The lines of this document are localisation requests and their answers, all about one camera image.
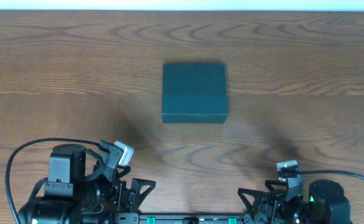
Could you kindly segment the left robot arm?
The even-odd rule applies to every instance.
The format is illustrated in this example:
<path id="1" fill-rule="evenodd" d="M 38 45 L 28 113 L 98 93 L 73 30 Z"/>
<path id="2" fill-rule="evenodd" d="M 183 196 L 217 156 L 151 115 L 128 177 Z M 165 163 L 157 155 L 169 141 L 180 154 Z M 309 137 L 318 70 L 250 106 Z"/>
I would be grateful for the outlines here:
<path id="1" fill-rule="evenodd" d="M 131 170 L 133 149 L 100 141 L 99 155 L 81 144 L 55 146 L 49 176 L 36 183 L 19 210 L 21 223 L 116 223 L 117 213 L 134 213 L 155 188 L 152 180 L 121 178 Z"/>

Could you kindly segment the dark green box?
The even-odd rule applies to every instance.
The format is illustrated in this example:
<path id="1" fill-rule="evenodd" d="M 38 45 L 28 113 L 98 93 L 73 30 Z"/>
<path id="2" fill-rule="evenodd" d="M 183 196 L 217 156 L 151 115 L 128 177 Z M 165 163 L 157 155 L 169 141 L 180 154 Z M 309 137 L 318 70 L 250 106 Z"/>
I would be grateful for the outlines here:
<path id="1" fill-rule="evenodd" d="M 227 117 L 224 63 L 163 64 L 163 123 L 222 124 Z"/>

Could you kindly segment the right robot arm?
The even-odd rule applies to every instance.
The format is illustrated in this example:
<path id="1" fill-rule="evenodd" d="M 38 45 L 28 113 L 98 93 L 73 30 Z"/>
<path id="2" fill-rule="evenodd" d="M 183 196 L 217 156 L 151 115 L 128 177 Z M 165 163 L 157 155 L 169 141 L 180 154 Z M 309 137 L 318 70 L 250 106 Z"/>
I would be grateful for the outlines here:
<path id="1" fill-rule="evenodd" d="M 304 201 L 300 180 L 266 180 L 267 192 L 238 189 L 246 212 L 243 223 L 259 224 L 351 224 L 350 202 L 343 187 L 332 180 L 320 179 L 309 186 Z"/>

